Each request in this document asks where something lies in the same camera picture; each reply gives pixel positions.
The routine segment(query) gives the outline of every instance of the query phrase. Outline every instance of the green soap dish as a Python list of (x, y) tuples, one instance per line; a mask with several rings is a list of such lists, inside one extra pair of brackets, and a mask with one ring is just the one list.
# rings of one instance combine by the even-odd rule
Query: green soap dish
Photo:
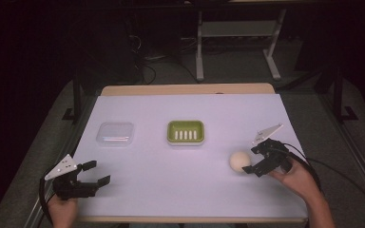
[(167, 140), (171, 145), (201, 145), (204, 138), (200, 121), (172, 121), (168, 124)]

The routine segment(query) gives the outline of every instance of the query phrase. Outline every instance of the white tabletop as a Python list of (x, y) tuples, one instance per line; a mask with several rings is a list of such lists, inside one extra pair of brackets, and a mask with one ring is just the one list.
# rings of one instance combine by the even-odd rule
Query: white tabletop
[[(171, 121), (203, 122), (199, 146), (167, 143)], [(102, 123), (134, 125), (132, 143), (102, 146)], [(101, 96), (75, 152), (78, 163), (96, 160), (79, 175), (111, 183), (94, 198), (80, 199), (80, 217), (100, 221), (303, 221), (301, 198), (268, 176), (238, 174), (229, 157), (248, 152), (253, 164), (263, 159), (250, 149), (257, 131), (283, 124), (272, 139), (301, 150), (278, 94), (204, 94)]]

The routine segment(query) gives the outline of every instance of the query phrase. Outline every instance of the human hand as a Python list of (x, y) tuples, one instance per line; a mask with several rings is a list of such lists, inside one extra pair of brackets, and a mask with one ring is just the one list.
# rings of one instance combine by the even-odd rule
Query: human hand
[(269, 175), (280, 181), (284, 186), (288, 187), (305, 201), (320, 196), (319, 189), (313, 176), (298, 161), (292, 158), (288, 158), (288, 160), (292, 164), (292, 168), (288, 173), (280, 173), (273, 170)]
[(48, 210), (54, 228), (69, 228), (78, 214), (78, 200), (61, 200), (54, 195), (48, 202)]

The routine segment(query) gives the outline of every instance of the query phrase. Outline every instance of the white ball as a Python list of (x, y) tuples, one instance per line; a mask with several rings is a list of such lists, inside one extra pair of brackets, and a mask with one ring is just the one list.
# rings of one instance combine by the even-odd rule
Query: white ball
[(239, 173), (244, 172), (244, 166), (251, 165), (250, 156), (245, 152), (236, 152), (230, 156), (230, 167)]

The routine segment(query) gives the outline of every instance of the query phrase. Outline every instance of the human arm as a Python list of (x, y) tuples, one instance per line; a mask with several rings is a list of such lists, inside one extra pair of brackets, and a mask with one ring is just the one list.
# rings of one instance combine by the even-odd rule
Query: human arm
[(272, 171), (269, 175), (300, 196), (307, 205), (311, 228), (334, 228), (334, 220), (328, 202), (319, 191), (311, 174), (300, 164), (289, 158), (292, 168), (282, 174)]
[(54, 228), (70, 228), (78, 214), (78, 200), (61, 200), (54, 195), (48, 202), (48, 210)]

